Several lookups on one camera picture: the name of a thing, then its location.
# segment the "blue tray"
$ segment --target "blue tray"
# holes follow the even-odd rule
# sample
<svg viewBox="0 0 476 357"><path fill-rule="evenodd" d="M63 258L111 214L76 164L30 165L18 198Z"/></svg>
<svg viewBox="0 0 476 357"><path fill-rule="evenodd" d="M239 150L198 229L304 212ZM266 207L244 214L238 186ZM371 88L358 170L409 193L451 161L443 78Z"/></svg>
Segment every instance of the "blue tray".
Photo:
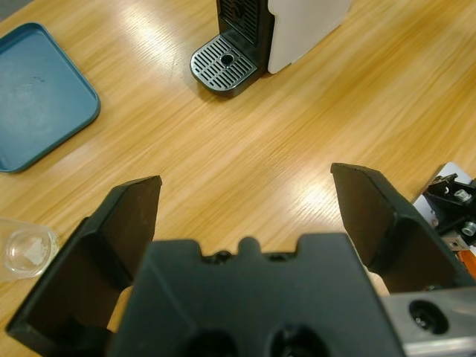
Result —
<svg viewBox="0 0 476 357"><path fill-rule="evenodd" d="M99 111L96 91L43 26L0 39L0 172L32 165Z"/></svg>

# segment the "drip tray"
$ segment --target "drip tray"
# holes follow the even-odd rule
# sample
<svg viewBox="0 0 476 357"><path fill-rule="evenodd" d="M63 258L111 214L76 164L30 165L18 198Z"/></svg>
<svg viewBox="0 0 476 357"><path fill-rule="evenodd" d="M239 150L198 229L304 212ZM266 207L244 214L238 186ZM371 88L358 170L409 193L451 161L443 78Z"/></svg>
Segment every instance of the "drip tray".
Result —
<svg viewBox="0 0 476 357"><path fill-rule="evenodd" d="M223 36L218 35L192 56L193 76L217 94L231 94L257 67Z"/></svg>

